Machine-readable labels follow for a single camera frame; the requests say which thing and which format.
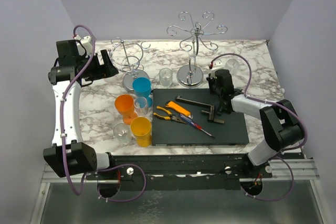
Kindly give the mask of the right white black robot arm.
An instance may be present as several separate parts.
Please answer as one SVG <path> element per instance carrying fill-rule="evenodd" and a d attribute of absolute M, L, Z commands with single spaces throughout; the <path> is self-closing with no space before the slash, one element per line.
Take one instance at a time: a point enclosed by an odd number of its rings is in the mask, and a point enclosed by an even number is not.
<path fill-rule="evenodd" d="M 210 93 L 219 99 L 217 114 L 237 112 L 261 121 L 264 139 L 243 157 L 241 171 L 246 177 L 255 177 L 259 174 L 261 165 L 288 146 L 306 139 L 307 129 L 290 101 L 267 102 L 248 96 L 242 90 L 234 88 L 232 75 L 227 69 L 209 73 L 206 80 Z"/>

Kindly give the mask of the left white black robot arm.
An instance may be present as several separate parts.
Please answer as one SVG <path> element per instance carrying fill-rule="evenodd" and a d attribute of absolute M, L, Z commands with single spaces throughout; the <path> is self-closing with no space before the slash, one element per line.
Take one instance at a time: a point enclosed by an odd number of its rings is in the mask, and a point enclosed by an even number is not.
<path fill-rule="evenodd" d="M 52 85 L 56 119 L 55 131 L 50 148 L 43 151 L 44 160 L 59 177 L 65 177 L 63 160 L 67 160 L 70 175 L 77 175 L 98 170 L 104 179 L 116 175 L 116 166 L 110 162 L 108 153 L 96 153 L 83 142 L 79 121 L 80 94 L 86 81 L 113 77 L 118 74 L 106 50 L 89 59 L 92 52 L 92 38 L 75 36 L 72 40 L 56 43 L 58 58 L 48 73 Z"/>

